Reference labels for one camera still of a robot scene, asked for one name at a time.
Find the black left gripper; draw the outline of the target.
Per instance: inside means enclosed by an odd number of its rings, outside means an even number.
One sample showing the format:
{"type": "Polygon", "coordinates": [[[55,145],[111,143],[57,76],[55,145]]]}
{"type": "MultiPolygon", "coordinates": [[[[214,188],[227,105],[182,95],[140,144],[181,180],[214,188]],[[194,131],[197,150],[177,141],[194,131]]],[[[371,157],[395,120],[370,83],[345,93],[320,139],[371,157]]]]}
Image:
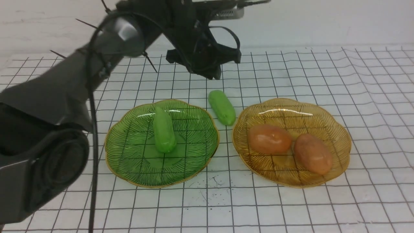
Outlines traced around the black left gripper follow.
{"type": "Polygon", "coordinates": [[[241,62],[241,43],[238,36],[229,28],[220,26],[235,41],[236,47],[220,44],[211,32],[218,26],[210,25],[211,19],[177,19],[166,28],[166,37],[174,49],[167,51],[169,63],[183,65],[189,73],[209,80],[220,80],[221,65],[228,62],[241,62]]]}

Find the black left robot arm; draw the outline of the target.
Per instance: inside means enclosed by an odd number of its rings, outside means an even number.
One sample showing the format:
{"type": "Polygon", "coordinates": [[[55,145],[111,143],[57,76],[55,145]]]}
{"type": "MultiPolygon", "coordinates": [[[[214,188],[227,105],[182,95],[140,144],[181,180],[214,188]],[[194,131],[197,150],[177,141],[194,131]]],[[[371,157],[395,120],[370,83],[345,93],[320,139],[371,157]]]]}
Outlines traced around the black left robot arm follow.
{"type": "Polygon", "coordinates": [[[167,62],[220,79],[220,65],[240,62],[217,43],[209,23],[240,9],[237,0],[121,0],[90,41],[37,78],[1,92],[1,225],[18,223],[54,199],[83,172],[97,122],[94,91],[124,57],[139,57],[164,35],[167,62]]]}

